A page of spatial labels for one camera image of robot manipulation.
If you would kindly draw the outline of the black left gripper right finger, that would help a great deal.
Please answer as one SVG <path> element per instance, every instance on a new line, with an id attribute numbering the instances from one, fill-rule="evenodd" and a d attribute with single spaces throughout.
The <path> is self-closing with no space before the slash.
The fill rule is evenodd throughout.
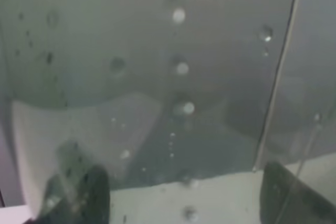
<path id="1" fill-rule="evenodd" d="M 261 223 L 335 223 L 335 205 L 277 162 L 265 166 L 259 203 Z"/>

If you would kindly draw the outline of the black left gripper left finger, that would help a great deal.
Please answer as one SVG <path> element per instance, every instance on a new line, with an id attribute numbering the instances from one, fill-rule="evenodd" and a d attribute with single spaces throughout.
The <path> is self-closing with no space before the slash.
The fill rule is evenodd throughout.
<path id="1" fill-rule="evenodd" d="M 95 165 L 77 182 L 67 184 L 60 175 L 51 178 L 35 223 L 109 223 L 109 219 L 109 176 Z"/>

